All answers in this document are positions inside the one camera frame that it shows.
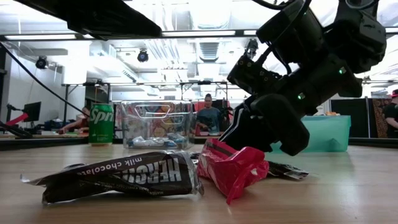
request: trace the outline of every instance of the person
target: person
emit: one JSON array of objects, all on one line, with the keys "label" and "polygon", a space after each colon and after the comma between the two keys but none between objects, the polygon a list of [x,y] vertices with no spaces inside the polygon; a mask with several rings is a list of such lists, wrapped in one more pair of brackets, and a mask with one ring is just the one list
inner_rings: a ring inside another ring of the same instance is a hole
[{"label": "person", "polygon": [[387,122],[387,137],[398,138],[398,90],[394,90],[391,97],[391,103],[383,111]]},{"label": "person", "polygon": [[59,134],[65,134],[71,128],[79,128],[79,133],[88,132],[88,124],[90,122],[90,117],[87,115],[90,114],[90,109],[87,106],[85,106],[81,110],[84,112],[83,113],[84,117],[75,122],[67,124],[65,127],[59,129],[58,131]]},{"label": "person", "polygon": [[218,134],[220,132],[219,109],[212,107],[213,99],[210,94],[205,97],[205,107],[197,114],[197,125],[201,130],[207,130],[209,133]]}]

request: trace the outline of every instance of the table surface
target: table surface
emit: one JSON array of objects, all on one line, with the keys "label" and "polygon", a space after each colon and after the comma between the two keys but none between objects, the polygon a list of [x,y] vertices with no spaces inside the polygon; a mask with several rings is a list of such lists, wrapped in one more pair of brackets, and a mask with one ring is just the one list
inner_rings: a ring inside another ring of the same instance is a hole
[{"label": "table surface", "polygon": [[[34,139],[86,138],[88,134],[34,134]],[[0,134],[0,139],[15,139],[13,134]]]},{"label": "table surface", "polygon": [[270,161],[313,173],[302,181],[264,179],[230,206],[208,180],[202,180],[202,197],[143,199],[108,193],[49,206],[41,204],[44,188],[19,180],[20,173],[35,179],[69,164],[146,151],[79,145],[0,152],[0,223],[398,223],[394,149],[349,147],[348,152],[295,157],[267,154]]}]

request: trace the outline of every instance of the black shirt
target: black shirt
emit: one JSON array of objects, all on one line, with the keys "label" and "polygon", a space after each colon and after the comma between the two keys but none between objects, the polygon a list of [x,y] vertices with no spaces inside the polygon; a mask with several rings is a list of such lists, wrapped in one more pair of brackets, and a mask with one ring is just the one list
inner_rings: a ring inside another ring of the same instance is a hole
[{"label": "black shirt", "polygon": [[[394,118],[398,122],[398,105],[396,103],[390,103],[384,108],[385,118]],[[394,128],[387,123],[387,136],[389,138],[398,138],[398,129]]]}]

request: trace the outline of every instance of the spotlight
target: spotlight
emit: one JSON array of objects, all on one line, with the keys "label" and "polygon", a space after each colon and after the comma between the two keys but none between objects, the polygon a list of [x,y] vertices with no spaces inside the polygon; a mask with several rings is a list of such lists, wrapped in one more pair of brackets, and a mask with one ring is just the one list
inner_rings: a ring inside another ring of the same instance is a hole
[{"label": "spotlight", "polygon": [[47,69],[48,67],[49,62],[47,61],[47,56],[39,56],[39,59],[36,61],[36,68]]},{"label": "spotlight", "polygon": [[137,57],[137,60],[139,61],[139,62],[147,62],[148,61],[148,53],[147,53],[147,50],[140,50],[140,52],[139,52],[139,54],[138,54],[138,57]]}]

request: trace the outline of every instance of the woman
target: woman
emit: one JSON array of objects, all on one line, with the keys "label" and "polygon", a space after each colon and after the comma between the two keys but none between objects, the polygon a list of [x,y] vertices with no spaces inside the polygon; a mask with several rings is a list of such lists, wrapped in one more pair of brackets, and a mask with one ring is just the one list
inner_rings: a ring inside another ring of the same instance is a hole
[{"label": "woman", "polygon": [[88,132],[88,124],[90,122],[90,117],[87,116],[87,114],[90,114],[90,109],[87,106],[85,106],[81,110],[84,112],[83,113],[84,118],[79,119],[73,123],[66,125],[65,127],[61,128],[61,129],[59,129],[59,131],[58,131],[59,134],[65,134],[71,128],[79,128],[79,133]]}]

